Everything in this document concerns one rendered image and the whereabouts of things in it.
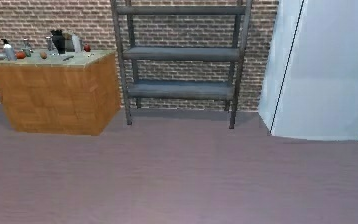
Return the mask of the pale blue fridge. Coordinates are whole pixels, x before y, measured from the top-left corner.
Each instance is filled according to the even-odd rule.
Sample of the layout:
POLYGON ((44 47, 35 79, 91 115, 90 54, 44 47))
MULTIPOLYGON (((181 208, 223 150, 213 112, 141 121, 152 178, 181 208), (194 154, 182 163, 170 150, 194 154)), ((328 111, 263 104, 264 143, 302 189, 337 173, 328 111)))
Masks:
POLYGON ((279 0, 258 112, 272 136, 358 140, 358 0, 279 0))

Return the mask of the black vase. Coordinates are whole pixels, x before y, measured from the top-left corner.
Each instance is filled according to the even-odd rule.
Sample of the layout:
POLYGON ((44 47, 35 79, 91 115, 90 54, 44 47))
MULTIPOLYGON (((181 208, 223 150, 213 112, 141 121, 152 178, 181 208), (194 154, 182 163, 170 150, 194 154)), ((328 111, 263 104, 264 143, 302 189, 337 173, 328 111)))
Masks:
POLYGON ((52 41, 59 54, 65 53, 65 37, 62 30, 51 30, 52 41))

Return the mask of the wooden kitchen counter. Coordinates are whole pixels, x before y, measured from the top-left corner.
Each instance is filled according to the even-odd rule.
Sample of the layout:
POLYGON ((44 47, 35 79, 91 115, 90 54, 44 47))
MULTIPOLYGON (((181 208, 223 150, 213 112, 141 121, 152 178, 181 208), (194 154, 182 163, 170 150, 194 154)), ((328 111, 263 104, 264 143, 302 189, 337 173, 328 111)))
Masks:
POLYGON ((1 60, 0 103, 19 132, 99 135, 121 108, 116 53, 1 60))

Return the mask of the clear glass bottle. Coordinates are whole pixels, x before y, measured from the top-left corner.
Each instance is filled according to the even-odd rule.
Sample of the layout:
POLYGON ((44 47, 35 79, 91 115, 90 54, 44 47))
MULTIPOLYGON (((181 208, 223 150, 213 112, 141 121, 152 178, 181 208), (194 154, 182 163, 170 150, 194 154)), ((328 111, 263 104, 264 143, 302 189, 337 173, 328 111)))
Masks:
POLYGON ((31 45, 29 43, 29 40, 27 38, 23 39, 23 48, 22 48, 23 52, 25 53, 25 55, 27 57, 30 57, 32 55, 32 48, 31 45))

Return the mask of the grey spray bottle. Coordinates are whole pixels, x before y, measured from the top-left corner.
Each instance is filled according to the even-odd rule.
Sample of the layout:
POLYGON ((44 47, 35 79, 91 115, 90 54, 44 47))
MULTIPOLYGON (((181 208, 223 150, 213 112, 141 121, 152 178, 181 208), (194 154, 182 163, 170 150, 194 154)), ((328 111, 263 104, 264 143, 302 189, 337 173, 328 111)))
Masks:
POLYGON ((9 61, 16 61, 17 57, 15 51, 13 47, 9 44, 9 41, 7 39, 2 39, 2 41, 3 41, 3 50, 4 53, 6 54, 6 58, 9 61))

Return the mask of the dark grey metal shelf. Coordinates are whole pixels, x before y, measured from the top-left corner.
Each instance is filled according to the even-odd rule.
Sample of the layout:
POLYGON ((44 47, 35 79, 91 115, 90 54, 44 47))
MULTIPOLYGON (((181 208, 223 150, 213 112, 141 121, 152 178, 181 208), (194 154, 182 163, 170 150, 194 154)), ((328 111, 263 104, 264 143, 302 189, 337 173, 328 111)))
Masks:
POLYGON ((236 123, 238 99, 243 75, 245 51, 253 0, 237 0, 235 6, 133 6, 125 0, 109 0, 118 53, 119 73, 126 123, 132 123, 130 100, 140 105, 143 98, 222 100, 231 113, 229 127, 236 123), (135 15, 233 15, 232 46, 218 47, 151 47, 137 46, 133 17, 135 15), (139 60, 227 62, 226 81, 147 80, 139 78, 139 60))

